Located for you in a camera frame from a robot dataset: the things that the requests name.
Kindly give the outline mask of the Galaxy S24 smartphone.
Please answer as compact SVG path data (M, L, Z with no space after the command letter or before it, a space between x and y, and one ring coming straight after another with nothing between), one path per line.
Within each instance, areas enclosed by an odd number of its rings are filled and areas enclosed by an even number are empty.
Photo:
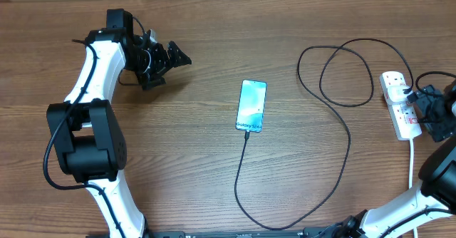
M237 111L236 129L260 133L264 119L267 84L243 80Z

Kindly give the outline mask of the white power strip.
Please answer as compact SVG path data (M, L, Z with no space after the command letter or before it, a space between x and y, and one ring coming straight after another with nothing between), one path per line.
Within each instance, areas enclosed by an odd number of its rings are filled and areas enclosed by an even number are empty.
M383 96L388 86L407 86L404 75L397 71L382 73L379 80ZM409 101L398 105L387 104L387 107L398 140L413 140L422 134L415 109Z

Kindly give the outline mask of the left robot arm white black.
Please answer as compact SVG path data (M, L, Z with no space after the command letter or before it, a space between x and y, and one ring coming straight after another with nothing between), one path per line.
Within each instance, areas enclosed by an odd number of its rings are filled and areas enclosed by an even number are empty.
M152 30L135 34L137 22L125 9L109 9L106 26L81 41L85 63L73 90L46 111L51 138L43 175L57 190L89 191L107 237L152 236L125 179L128 149L111 105L120 75L133 72L137 85L150 90L165 84L166 72L192 62L174 41L158 43Z

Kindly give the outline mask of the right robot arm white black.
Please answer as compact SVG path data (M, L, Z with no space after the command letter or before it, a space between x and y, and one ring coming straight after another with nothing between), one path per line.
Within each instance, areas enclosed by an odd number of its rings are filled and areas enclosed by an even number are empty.
M397 71L380 76L388 110L399 140L410 143L422 134L418 117L408 101L405 77ZM409 189L382 207L364 210L343 222L326 228L305 228L304 237L399 237L434 219L455 214L455 138L447 140L433 153L420 170L419 180Z

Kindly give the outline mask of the white charger plug adapter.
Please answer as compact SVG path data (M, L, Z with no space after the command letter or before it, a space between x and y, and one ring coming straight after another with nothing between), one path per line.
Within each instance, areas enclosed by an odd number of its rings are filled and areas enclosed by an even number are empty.
M408 86L388 86L384 92L388 105L398 105L408 102L408 96L412 93Z

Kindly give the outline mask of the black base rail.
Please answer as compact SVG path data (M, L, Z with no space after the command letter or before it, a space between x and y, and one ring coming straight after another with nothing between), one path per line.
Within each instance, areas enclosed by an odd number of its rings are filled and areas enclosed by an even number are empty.
M146 231L147 238L313 238L313 237L335 237L338 226L332 224L328 227L307 227L295 231L240 231L240 232L151 232Z

